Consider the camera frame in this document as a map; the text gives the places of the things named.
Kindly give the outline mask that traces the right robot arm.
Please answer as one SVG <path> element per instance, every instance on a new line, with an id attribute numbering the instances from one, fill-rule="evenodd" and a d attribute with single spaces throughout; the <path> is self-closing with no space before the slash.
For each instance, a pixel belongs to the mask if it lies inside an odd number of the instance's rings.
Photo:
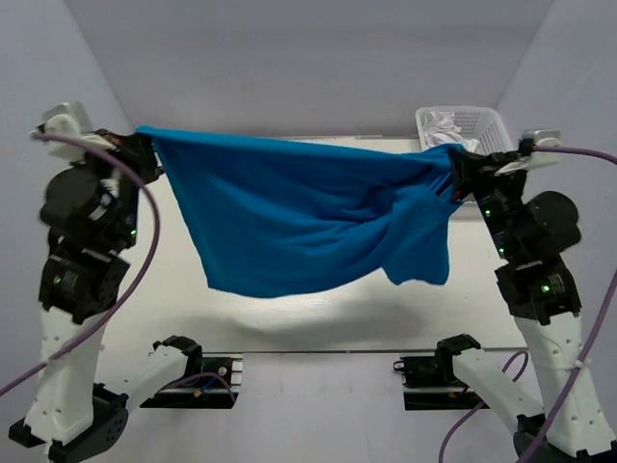
<path id="1" fill-rule="evenodd" d="M 521 462 L 613 462 L 616 434 L 598 401 L 587 355 L 597 334 L 581 335 L 581 302 L 561 255 L 578 244 L 578 212 L 565 195 L 522 199 L 533 150 L 482 156 L 451 148 L 454 197 L 472 195 L 505 265 L 496 282 L 523 335 L 541 392 L 527 395 L 492 365 L 469 335 L 441 340 L 435 371 L 469 386 L 513 435 Z"/>

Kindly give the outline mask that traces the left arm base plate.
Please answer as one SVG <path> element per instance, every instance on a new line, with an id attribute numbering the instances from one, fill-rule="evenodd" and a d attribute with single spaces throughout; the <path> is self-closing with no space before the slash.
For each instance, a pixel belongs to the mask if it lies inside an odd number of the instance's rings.
<path id="1" fill-rule="evenodd" d="M 239 396 L 242 354 L 203 354 L 174 386 L 144 402 L 144 409 L 230 410 Z"/>

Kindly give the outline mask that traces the blue t shirt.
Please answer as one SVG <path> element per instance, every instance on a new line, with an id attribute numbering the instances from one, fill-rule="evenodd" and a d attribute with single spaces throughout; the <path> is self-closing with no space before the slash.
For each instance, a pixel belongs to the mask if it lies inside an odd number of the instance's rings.
<path id="1" fill-rule="evenodd" d="M 209 287 L 255 298 L 382 270 L 443 285 L 456 211 L 446 147 L 387 153 L 141 126 Z"/>

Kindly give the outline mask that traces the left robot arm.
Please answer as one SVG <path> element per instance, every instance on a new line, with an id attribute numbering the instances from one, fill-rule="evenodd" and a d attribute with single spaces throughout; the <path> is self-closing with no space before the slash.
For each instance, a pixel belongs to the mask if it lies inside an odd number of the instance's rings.
<path id="1" fill-rule="evenodd" d="M 121 379 L 95 381 L 105 327 L 130 296 L 121 257 L 137 240 L 138 201 L 162 168 L 147 136 L 99 129 L 56 137 L 69 166 L 46 186 L 40 220 L 48 228 L 41 272 L 41 358 L 27 415 L 10 438 L 44 446 L 46 462 L 82 462 L 109 450 L 130 414 L 176 384 L 203 374 L 201 346 L 172 336 Z"/>

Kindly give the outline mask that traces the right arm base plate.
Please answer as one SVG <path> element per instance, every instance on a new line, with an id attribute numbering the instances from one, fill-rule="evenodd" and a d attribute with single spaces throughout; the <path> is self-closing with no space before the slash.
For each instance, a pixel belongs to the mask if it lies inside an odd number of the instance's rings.
<path id="1" fill-rule="evenodd" d="M 433 355 L 402 356 L 392 364 L 401 376 L 406 411 L 466 411 L 481 400 L 460 380 L 448 380 Z"/>

